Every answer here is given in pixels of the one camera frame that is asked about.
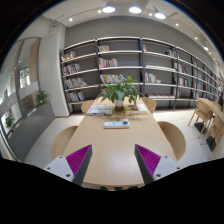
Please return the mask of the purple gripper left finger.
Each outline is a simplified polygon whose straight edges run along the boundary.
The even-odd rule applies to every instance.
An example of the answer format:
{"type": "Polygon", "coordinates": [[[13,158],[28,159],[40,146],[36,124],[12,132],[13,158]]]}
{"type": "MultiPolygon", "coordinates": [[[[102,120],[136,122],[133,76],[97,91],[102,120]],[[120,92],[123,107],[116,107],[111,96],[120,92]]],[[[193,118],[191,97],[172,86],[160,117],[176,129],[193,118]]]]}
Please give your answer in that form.
{"type": "Polygon", "coordinates": [[[44,170],[81,186],[91,157],[92,145],[87,145],[68,156],[57,156],[44,170]]]}

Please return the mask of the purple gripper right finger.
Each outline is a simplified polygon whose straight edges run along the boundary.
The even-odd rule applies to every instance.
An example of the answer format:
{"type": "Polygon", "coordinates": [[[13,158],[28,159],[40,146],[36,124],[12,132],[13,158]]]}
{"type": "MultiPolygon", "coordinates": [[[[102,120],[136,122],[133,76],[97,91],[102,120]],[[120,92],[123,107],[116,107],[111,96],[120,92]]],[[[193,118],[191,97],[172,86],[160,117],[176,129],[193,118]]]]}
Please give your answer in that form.
{"type": "Polygon", "coordinates": [[[181,169],[179,164],[169,156],[160,156],[138,144],[135,145],[134,154],[145,185],[181,169]]]}

